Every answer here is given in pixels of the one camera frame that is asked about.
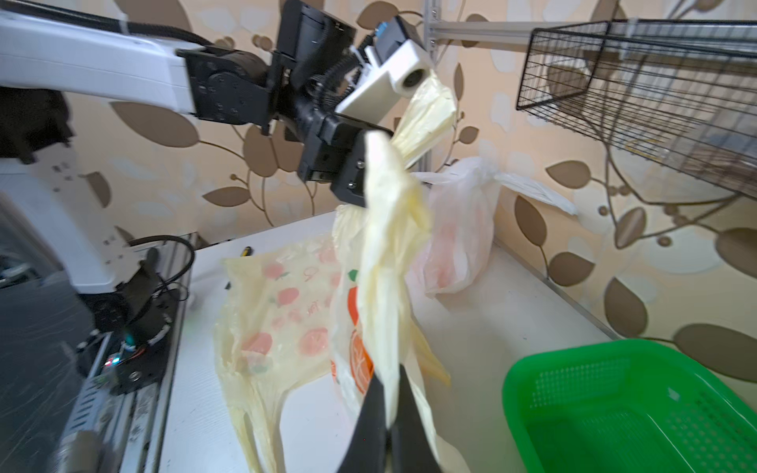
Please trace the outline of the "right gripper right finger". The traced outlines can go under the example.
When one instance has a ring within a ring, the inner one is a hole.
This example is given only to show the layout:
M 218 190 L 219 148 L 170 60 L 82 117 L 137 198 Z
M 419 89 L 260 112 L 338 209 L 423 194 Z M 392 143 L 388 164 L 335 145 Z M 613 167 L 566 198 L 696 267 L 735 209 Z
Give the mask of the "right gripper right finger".
M 440 473 L 404 366 L 399 367 L 399 373 L 397 413 L 390 428 L 392 472 Z

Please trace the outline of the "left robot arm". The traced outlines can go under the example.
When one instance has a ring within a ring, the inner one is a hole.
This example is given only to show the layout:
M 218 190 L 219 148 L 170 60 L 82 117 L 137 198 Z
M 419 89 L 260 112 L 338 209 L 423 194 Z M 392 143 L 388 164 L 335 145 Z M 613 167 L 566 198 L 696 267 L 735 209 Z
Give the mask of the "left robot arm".
M 216 45 L 258 54 L 270 62 L 279 10 L 286 1 L 42 1 L 95 13 L 123 14 L 134 21 L 166 24 L 209 34 Z M 283 226 L 333 210 L 327 184 L 305 184 L 295 174 L 301 144 L 285 141 L 283 124 L 271 138 L 252 125 L 201 124 L 191 116 L 123 101 L 65 97 L 72 114 L 73 145 L 83 159 L 84 179 L 116 224 L 137 236 L 197 230 L 210 242 Z M 242 169 L 244 146 L 259 146 L 254 169 Z M 22 261 L 21 250 L 1 241 L 1 288 L 35 281 L 53 269 L 46 261 Z M 62 284 L 59 279 L 51 284 Z

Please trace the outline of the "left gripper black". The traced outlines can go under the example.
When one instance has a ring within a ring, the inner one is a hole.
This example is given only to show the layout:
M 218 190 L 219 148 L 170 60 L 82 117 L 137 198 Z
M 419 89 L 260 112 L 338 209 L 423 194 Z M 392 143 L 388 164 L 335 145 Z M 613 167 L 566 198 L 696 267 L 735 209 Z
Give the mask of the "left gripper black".
M 366 135 L 382 126 L 339 114 L 314 112 L 296 123 L 296 136 L 304 144 L 297 175 L 303 182 L 328 183 L 342 203 L 365 207 L 364 180 L 368 167 Z

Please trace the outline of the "white plastic bag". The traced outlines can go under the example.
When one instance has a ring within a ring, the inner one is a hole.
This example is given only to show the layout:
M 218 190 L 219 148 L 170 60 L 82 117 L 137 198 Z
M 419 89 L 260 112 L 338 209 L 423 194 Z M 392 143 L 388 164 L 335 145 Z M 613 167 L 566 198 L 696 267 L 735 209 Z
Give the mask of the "white plastic bag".
M 546 185 L 505 173 L 491 160 L 460 160 L 441 173 L 416 173 L 429 185 L 427 202 L 434 217 L 431 238 L 413 263 L 412 274 L 429 298 L 458 293 L 487 266 L 494 242 L 494 216 L 503 187 L 553 206 L 569 215 L 576 206 Z

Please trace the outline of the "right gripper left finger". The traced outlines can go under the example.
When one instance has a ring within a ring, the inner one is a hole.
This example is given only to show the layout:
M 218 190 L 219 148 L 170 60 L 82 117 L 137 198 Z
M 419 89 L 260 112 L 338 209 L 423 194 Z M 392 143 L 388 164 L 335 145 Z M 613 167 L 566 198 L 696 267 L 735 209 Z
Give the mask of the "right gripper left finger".
M 384 385 L 373 375 L 338 473 L 384 473 L 388 457 L 388 427 Z

